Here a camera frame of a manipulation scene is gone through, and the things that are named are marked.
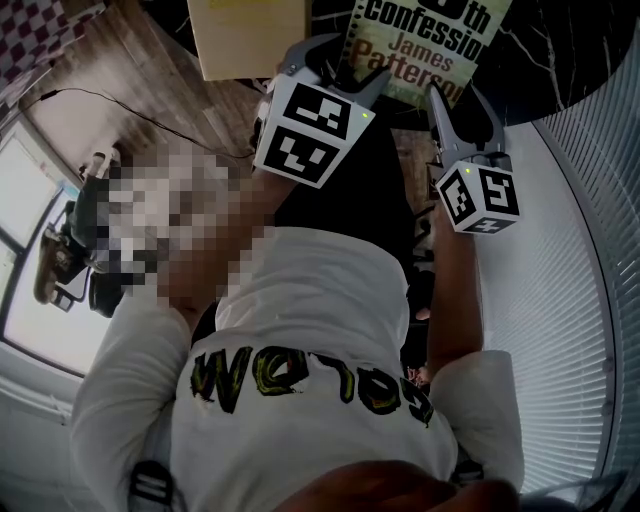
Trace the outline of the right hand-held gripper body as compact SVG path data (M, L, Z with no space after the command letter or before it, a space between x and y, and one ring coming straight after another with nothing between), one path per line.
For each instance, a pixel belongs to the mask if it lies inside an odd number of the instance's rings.
M509 155L502 151L465 155L444 151L436 189L453 229L497 234L521 217Z

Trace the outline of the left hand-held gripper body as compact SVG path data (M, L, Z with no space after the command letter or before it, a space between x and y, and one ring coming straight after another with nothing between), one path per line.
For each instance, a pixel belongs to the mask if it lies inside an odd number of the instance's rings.
M310 67L280 69L258 109L254 166L319 189L374 118Z

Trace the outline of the plain beige book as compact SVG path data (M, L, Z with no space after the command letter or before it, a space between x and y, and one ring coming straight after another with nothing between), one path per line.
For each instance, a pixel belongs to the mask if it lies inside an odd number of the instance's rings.
M187 0L206 81L264 78L310 32L312 0Z

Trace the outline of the olive book with black lettering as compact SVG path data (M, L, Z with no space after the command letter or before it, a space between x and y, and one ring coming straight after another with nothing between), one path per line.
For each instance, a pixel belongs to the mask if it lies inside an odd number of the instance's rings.
M362 81L391 73L383 94L426 106L437 84L453 107L479 67L513 0L356 0L340 66Z

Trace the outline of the person's left forearm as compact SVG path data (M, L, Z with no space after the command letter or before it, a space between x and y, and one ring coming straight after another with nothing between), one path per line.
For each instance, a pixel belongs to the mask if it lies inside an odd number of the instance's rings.
M229 274L260 237L273 214L296 187L290 179L261 169L241 181L203 229L203 236L170 260L159 295L195 329L225 291Z

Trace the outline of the person's right forearm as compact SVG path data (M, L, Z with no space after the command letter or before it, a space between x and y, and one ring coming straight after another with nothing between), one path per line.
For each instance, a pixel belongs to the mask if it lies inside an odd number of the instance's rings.
M456 232L442 206L434 211L434 289L427 336L427 375L484 345L475 241Z

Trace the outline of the person's black trousers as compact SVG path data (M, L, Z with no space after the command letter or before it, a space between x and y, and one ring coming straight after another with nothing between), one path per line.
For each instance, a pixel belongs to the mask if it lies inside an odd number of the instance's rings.
M355 146L322 188L298 185L274 215L277 227L318 229L370 242L395 257L408 281L409 331L402 337L400 361L413 384L429 387L426 337L435 275L416 267L416 218L389 117L378 112Z

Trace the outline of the person's white printed t-shirt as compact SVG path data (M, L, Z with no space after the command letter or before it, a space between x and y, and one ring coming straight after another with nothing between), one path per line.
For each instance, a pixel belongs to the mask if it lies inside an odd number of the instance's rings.
M107 512L127 512L149 434L192 512L269 512L331 470L371 460L454 477L462 457L520 487L512 361L476 352L429 392L404 379L407 284L354 238L279 228L223 298L213 334L127 296L76 396L71 446Z

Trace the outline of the red white checkered tablecloth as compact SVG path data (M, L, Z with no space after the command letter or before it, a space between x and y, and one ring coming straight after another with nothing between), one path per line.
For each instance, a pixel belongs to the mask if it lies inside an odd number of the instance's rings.
M0 100L84 37L109 0L0 0Z

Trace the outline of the person's chin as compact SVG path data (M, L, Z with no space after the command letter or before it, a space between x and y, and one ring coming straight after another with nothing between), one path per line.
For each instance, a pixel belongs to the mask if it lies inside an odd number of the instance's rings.
M484 480L463 488L402 461L365 461L334 469L273 512L519 512L513 486Z

